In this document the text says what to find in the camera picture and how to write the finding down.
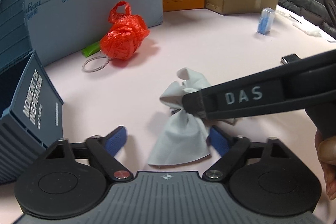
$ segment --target finger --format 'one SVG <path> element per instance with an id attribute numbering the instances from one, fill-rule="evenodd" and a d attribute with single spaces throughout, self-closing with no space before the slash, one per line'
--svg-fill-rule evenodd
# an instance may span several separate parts
<path id="1" fill-rule="evenodd" d="M 315 148 L 318 149 L 320 143 L 322 143 L 323 138 L 321 132 L 317 129 L 315 134 Z"/>
<path id="2" fill-rule="evenodd" d="M 334 193 L 332 196 L 329 196 L 330 200 L 334 200 L 336 198 L 336 193 Z"/>
<path id="3" fill-rule="evenodd" d="M 325 184 L 325 193 L 329 196 L 329 192 L 330 192 L 330 185 L 329 183 Z"/>
<path id="4" fill-rule="evenodd" d="M 322 141 L 318 148 L 317 154 L 319 160 L 335 165 L 336 164 L 336 136 Z"/>
<path id="5" fill-rule="evenodd" d="M 336 181 L 335 180 L 329 184 L 329 191 L 327 192 L 327 195 L 329 197 L 332 197 L 334 194 L 336 194 Z"/>
<path id="6" fill-rule="evenodd" d="M 324 173 L 324 180 L 326 184 L 329 184 L 335 180 L 335 167 L 333 165 L 329 165 L 326 163 L 321 163 L 323 173 Z"/>

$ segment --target white tabletop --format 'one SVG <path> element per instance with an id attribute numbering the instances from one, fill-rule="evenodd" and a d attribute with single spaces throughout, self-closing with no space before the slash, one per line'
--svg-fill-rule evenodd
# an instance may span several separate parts
<path id="1" fill-rule="evenodd" d="M 78 52 L 46 70 L 64 100 L 63 132 L 71 142 L 106 135 L 119 125 L 128 130 L 128 141 L 117 159 L 132 172 L 153 170 L 147 158 L 169 117 L 159 96 L 177 80 L 176 72 L 188 67 L 219 84 L 280 65 L 282 56 L 304 58 L 336 48 L 322 38 L 309 37 L 276 16 L 269 35 L 256 33 L 258 15 L 221 16 L 209 10 L 164 14 L 164 23 L 151 28 L 137 54 L 127 63 L 111 62 L 103 70 L 83 73 L 85 58 Z M 232 135 L 253 141 L 280 138 L 324 180 L 314 148 L 315 126 L 304 111 L 239 119 L 235 126 L 220 123 Z M 202 174 L 219 156 L 189 165 L 160 170 L 198 170 Z M 323 193 L 315 215 L 326 223 L 336 218 L 336 201 Z M 0 187 L 0 223 L 10 224 L 21 215 L 13 184 Z"/>

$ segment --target elastic cord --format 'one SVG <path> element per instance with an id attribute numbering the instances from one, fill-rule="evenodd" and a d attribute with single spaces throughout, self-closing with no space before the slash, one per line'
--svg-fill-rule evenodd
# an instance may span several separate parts
<path id="1" fill-rule="evenodd" d="M 103 65 L 101 65 L 100 67 L 98 67 L 98 68 L 94 68 L 94 69 L 87 69 L 87 68 L 85 68 L 85 65 L 86 65 L 87 63 L 91 62 L 92 60 L 101 59 L 101 58 L 105 58 L 105 59 L 106 59 L 106 62 L 105 62 Z M 99 55 L 99 56 L 92 57 L 92 58 L 90 58 L 90 59 L 88 59 L 88 60 L 86 60 L 86 61 L 84 62 L 83 66 L 82 66 L 82 71 L 84 71 L 84 72 L 95 72 L 95 71 L 99 71 L 99 70 L 101 70 L 102 68 L 105 68 L 105 67 L 107 66 L 107 64 L 109 63 L 109 61 L 110 61 L 110 59 L 109 59 L 108 56 L 106 56 L 106 55 Z"/>

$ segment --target white cloth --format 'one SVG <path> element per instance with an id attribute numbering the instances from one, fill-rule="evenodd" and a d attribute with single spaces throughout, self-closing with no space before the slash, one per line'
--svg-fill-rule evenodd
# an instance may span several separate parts
<path id="1" fill-rule="evenodd" d="M 182 86 L 173 82 L 160 96 L 171 109 L 181 109 L 170 116 L 149 156 L 149 165 L 177 165 L 201 159 L 210 154 L 206 144 L 209 129 L 199 117 L 186 113 L 182 96 L 210 86 L 204 75 L 188 68 L 177 72 L 185 80 Z"/>
<path id="2" fill-rule="evenodd" d="M 295 27 L 297 27 L 298 29 L 302 30 L 303 32 L 305 32 L 306 34 L 310 36 L 322 37 L 329 42 L 336 42 L 336 40 L 333 37 L 328 35 L 326 32 L 321 30 L 319 27 L 310 23 L 308 20 L 306 20 L 302 16 L 299 16 L 291 11 L 288 11 L 285 8 L 280 7 L 279 5 L 277 5 L 276 13 L 278 15 L 281 15 L 291 20 Z"/>

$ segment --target bag handle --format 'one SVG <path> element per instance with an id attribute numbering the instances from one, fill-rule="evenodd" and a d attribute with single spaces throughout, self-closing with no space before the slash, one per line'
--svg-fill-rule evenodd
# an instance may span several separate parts
<path id="1" fill-rule="evenodd" d="M 120 6 L 125 5 L 125 13 L 118 13 L 117 8 Z M 128 2 L 122 0 L 119 1 L 110 11 L 110 16 L 109 16 L 109 22 L 112 24 L 115 24 L 119 19 L 121 19 L 124 16 L 129 16 L 131 15 L 131 6 Z"/>

